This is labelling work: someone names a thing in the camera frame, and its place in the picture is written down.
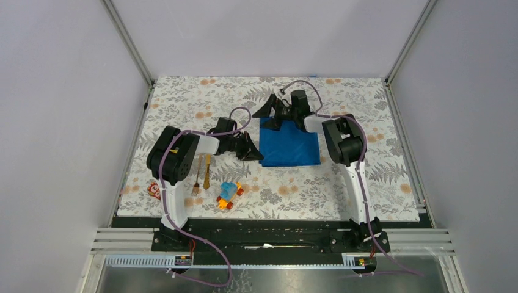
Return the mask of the blue cloth napkin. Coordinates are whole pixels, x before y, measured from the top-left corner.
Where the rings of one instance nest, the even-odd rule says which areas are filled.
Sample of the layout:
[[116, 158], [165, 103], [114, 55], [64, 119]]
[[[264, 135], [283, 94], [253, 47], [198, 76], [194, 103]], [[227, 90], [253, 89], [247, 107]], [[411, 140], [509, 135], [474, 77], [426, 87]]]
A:
[[260, 127], [262, 167], [303, 167], [321, 163], [318, 135], [303, 132], [293, 121], [284, 121], [280, 130]]

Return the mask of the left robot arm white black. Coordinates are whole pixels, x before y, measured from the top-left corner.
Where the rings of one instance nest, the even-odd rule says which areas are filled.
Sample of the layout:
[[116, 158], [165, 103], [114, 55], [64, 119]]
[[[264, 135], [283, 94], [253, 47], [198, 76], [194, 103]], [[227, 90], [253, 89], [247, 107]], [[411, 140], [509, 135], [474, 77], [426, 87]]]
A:
[[166, 243], [176, 251], [189, 245], [188, 232], [181, 228], [188, 216], [184, 199], [187, 188], [183, 181], [191, 171], [198, 154], [220, 155], [235, 153], [241, 161], [260, 161], [263, 155], [253, 143], [250, 134], [238, 128], [231, 118], [221, 117], [207, 134], [166, 126], [148, 154], [146, 166], [161, 185], [161, 223], [171, 229]]

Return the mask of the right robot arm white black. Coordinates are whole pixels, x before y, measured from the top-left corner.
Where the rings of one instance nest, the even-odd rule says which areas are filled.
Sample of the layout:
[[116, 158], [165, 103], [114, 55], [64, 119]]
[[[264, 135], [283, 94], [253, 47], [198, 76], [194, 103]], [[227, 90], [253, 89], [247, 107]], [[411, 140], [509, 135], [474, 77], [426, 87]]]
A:
[[324, 115], [318, 109], [311, 110], [305, 90], [294, 90], [290, 97], [286, 102], [273, 93], [252, 117], [263, 120], [262, 129], [279, 131], [283, 122], [292, 121], [302, 132], [324, 136], [329, 156], [340, 168], [353, 207], [351, 245], [358, 251], [371, 247], [382, 252], [382, 227], [370, 205], [365, 176], [365, 131], [351, 114]]

